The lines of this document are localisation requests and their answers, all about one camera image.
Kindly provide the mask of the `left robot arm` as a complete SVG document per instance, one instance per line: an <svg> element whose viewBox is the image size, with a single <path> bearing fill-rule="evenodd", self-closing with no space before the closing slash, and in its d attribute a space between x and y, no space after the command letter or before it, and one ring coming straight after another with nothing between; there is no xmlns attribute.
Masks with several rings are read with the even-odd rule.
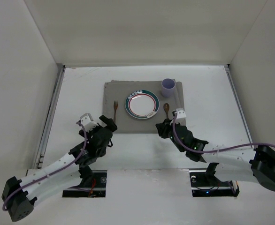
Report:
<svg viewBox="0 0 275 225"><path fill-rule="evenodd" d="M79 134L84 138L82 143L32 175L21 179L14 176L6 181L1 196L2 209L8 212L12 222L24 219L48 197L92 180L90 165L112 147L113 132L117 130L114 119L104 115L99 119L105 126L96 123L89 113L82 115L77 122L81 127Z"/></svg>

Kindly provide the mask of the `brown wooden fork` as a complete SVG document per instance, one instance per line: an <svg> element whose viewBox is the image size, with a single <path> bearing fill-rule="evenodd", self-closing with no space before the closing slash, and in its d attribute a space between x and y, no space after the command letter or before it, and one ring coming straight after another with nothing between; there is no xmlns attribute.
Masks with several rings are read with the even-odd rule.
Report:
<svg viewBox="0 0 275 225"><path fill-rule="evenodd" d="M117 109L118 109L118 101L117 101L117 100L114 101L113 107L114 107L114 117L113 117L113 121L114 121L114 123L116 123L116 111L117 111Z"/></svg>

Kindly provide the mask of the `grey cloth placemat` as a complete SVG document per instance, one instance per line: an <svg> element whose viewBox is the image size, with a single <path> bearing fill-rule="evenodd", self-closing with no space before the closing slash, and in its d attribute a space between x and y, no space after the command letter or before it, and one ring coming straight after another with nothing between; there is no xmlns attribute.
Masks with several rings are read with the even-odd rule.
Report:
<svg viewBox="0 0 275 225"><path fill-rule="evenodd" d="M175 82L175 89L169 98L162 96L161 81L110 81L104 84L103 111L106 117L116 116L116 133L119 134L155 134L156 124L163 122L167 116L163 105L168 103L170 112L184 108L183 84ZM159 102L158 111L150 118L136 117L129 113L128 97L137 91L147 91L156 95Z"/></svg>

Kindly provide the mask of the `brown wooden spoon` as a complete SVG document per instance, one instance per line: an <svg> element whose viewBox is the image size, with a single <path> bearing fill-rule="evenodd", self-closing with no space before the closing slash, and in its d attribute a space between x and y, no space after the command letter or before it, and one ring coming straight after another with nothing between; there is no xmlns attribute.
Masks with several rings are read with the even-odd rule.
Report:
<svg viewBox="0 0 275 225"><path fill-rule="evenodd" d="M169 104L165 103L164 106L163 106L163 109L164 109L164 112L166 114L166 118L169 119L169 116L168 116L168 113L169 113L169 110L170 110Z"/></svg>

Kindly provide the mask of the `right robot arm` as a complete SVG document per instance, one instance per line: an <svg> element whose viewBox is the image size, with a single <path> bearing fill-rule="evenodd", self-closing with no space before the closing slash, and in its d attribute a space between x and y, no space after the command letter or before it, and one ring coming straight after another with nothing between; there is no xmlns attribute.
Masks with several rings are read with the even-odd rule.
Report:
<svg viewBox="0 0 275 225"><path fill-rule="evenodd" d="M275 192L275 151L268 145L224 148L195 138L186 126L169 119L155 126L159 137L170 139L187 158L208 164L206 178L212 185L230 180L247 181Z"/></svg>

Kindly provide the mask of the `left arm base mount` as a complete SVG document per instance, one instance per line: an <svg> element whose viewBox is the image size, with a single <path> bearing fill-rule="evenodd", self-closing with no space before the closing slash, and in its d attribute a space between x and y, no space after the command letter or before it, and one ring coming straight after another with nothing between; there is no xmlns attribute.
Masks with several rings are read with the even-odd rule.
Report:
<svg viewBox="0 0 275 225"><path fill-rule="evenodd" d="M63 198L104 198L106 197L107 170L92 171L92 178L78 186L63 190Z"/></svg>

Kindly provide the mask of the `purple plastic cup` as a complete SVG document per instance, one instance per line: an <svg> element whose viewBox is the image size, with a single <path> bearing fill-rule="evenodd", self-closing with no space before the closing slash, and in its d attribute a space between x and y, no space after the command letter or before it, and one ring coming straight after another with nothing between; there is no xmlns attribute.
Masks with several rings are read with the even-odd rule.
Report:
<svg viewBox="0 0 275 225"><path fill-rule="evenodd" d="M166 78L161 82L161 94L165 98L169 98L174 93L176 83L173 79Z"/></svg>

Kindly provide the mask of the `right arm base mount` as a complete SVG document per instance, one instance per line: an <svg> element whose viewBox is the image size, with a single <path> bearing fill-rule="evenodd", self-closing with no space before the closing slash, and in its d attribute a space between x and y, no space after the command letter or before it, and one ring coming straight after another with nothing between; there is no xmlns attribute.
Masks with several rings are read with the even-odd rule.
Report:
<svg viewBox="0 0 275 225"><path fill-rule="evenodd" d="M206 169L189 170L193 197L237 197L240 193L236 181L220 181L215 177L218 163L210 163Z"/></svg>

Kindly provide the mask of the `white plate green red rim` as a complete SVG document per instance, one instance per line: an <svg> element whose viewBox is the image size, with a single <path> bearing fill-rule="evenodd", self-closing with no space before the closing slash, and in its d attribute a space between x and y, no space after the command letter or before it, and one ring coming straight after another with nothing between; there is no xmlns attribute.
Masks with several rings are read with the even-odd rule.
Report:
<svg viewBox="0 0 275 225"><path fill-rule="evenodd" d="M125 110L133 118L146 120L153 117L160 108L158 97L148 90L136 90L125 100Z"/></svg>

